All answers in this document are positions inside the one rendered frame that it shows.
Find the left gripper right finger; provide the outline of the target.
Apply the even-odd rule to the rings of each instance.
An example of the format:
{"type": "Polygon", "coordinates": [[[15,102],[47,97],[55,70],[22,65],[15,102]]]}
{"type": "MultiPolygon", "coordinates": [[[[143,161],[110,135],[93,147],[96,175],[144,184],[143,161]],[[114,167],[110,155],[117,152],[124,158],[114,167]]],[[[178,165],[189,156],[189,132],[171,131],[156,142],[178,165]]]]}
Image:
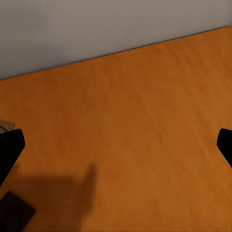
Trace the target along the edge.
{"type": "Polygon", "coordinates": [[[232,130],[222,128],[218,134],[217,147],[232,167],[232,130]]]}

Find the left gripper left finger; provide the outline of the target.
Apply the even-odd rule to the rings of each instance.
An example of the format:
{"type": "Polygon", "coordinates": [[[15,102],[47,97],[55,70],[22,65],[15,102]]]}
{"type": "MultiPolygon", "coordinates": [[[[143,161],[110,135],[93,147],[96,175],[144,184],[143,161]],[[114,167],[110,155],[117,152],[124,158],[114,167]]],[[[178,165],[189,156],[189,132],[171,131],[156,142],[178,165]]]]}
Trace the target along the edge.
{"type": "Polygon", "coordinates": [[[21,129],[0,134],[0,187],[25,148],[21,129]]]}

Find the mousetrap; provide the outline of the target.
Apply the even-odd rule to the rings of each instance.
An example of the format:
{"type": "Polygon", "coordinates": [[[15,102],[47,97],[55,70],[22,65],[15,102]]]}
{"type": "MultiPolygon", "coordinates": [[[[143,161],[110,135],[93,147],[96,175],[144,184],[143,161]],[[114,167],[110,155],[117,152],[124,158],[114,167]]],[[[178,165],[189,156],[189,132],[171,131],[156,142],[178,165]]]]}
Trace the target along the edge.
{"type": "Polygon", "coordinates": [[[11,190],[0,200],[0,232],[22,232],[37,209],[11,190]]]}
{"type": "Polygon", "coordinates": [[[0,120],[0,134],[8,131],[13,131],[15,123],[0,120]]]}

